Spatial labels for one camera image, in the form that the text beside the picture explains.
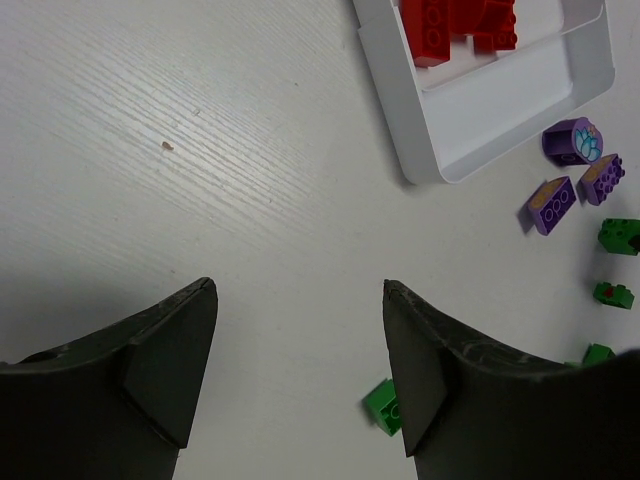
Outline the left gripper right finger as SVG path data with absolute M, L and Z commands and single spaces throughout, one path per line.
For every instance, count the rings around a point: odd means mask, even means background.
M 383 323 L 421 479 L 635 479 L 639 354 L 573 367 L 508 346 L 397 280 Z

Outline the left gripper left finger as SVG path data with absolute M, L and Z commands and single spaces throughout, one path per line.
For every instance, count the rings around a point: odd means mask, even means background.
M 92 334 L 3 363 L 2 478 L 172 478 L 217 313 L 216 285 L 203 277 Z

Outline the green square lego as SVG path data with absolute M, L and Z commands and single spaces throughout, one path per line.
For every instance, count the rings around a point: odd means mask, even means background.
M 385 379 L 362 400 L 367 418 L 389 437 L 402 427 L 399 403 L 392 379 Z

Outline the green lego with triangle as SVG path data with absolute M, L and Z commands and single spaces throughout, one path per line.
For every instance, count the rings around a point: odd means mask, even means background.
M 616 356 L 615 352 L 608 346 L 593 343 L 590 344 L 582 360 L 583 366 L 597 365 Z

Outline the green bush lego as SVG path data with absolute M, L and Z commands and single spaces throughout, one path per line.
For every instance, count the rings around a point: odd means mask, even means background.
M 639 221 L 606 218 L 601 224 L 598 241 L 608 253 L 637 256 L 639 254 Z

